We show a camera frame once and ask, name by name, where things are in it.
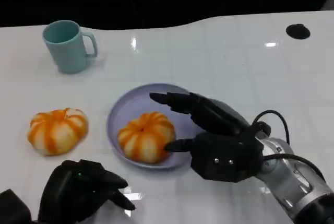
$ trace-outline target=pumpkin-shaped bun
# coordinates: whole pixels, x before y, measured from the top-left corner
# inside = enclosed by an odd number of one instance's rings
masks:
[[[144,113],[130,121],[118,133],[118,142],[131,160],[158,163],[169,153],[163,147],[175,140],[173,124],[159,112]]]
[[[66,108],[36,114],[30,122],[28,141],[43,155],[60,155],[71,150],[87,131],[85,114]]]

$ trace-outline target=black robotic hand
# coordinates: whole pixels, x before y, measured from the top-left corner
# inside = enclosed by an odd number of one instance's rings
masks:
[[[165,146],[171,152],[188,152],[192,168],[206,180],[238,182],[254,176],[263,161],[263,144],[255,135],[270,135],[264,122],[250,125],[223,102],[194,93],[150,93],[150,98],[172,111],[190,114],[206,132],[194,139],[179,139]]]
[[[127,182],[104,169],[100,163],[64,161],[51,174],[43,191],[38,223],[72,224],[93,215],[107,200],[134,210],[118,189]]]

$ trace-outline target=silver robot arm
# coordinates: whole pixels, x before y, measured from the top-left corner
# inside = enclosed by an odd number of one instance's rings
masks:
[[[264,156],[293,154],[283,140],[261,138]],[[292,159],[266,161],[256,176],[296,224],[334,223],[334,193],[308,165]]]

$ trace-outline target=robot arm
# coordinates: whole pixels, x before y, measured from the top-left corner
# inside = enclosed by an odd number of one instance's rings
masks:
[[[172,111],[192,115],[206,133],[165,146],[190,151],[192,168],[206,180],[262,180],[295,224],[333,224],[334,193],[311,162],[295,156],[286,142],[269,138],[270,126],[252,125],[225,103],[189,94],[151,93]]]

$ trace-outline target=mug handle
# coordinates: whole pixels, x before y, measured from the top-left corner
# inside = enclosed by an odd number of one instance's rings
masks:
[[[96,39],[94,37],[94,35],[91,32],[82,32],[81,33],[83,36],[87,36],[90,38],[90,40],[93,43],[93,48],[94,48],[94,53],[92,54],[87,54],[87,57],[92,57],[95,58],[96,56],[98,56],[98,44],[96,43]]]

